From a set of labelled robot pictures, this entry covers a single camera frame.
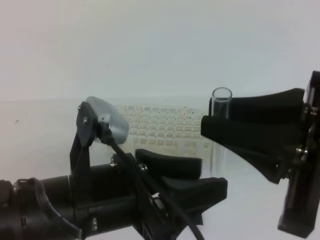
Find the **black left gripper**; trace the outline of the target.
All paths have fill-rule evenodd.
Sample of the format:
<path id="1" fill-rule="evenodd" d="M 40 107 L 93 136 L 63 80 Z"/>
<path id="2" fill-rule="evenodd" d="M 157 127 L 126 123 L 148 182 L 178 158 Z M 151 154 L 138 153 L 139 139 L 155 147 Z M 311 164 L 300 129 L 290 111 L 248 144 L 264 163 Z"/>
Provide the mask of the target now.
<path id="1" fill-rule="evenodd" d="M 162 177 L 168 195 L 194 221 L 203 225 L 203 212 L 224 201 L 228 181 L 200 178 L 202 159 L 170 156 L 139 148 L 135 158 L 150 175 Z M 171 206 L 157 206 L 155 192 L 133 170 L 131 154 L 126 160 L 113 155 L 115 166 L 91 166 L 88 152 L 72 154 L 74 222 L 82 238 L 133 226 L 145 240 L 175 240 L 186 224 Z"/>

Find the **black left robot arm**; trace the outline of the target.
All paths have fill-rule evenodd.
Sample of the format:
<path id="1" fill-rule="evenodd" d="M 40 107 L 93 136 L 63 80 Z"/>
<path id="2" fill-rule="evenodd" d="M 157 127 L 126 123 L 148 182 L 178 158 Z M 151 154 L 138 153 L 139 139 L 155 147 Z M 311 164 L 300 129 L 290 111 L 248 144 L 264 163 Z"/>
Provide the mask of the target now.
<path id="1" fill-rule="evenodd" d="M 133 227 L 144 240 L 175 240 L 187 227 L 170 197 L 188 217 L 227 197 L 224 178 L 201 178 L 202 161 L 145 149 L 129 154 L 144 179 L 117 155 L 114 165 L 91 166 L 88 149 L 72 152 L 70 175 L 0 182 L 0 237 L 3 240 L 85 240 Z"/>

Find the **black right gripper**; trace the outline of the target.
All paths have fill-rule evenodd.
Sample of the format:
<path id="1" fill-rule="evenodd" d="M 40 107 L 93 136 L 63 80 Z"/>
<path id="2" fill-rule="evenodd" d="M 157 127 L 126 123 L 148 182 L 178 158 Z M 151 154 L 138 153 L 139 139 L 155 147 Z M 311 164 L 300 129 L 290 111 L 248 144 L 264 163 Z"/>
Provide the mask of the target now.
<path id="1" fill-rule="evenodd" d="M 302 134 L 297 126 L 301 118 Z M 206 115 L 200 133 L 246 160 L 273 184 L 288 174 L 277 228 L 300 238 L 312 233 L 320 207 L 319 71 L 312 72 L 306 92 L 293 88 L 233 98 L 228 119 Z"/>

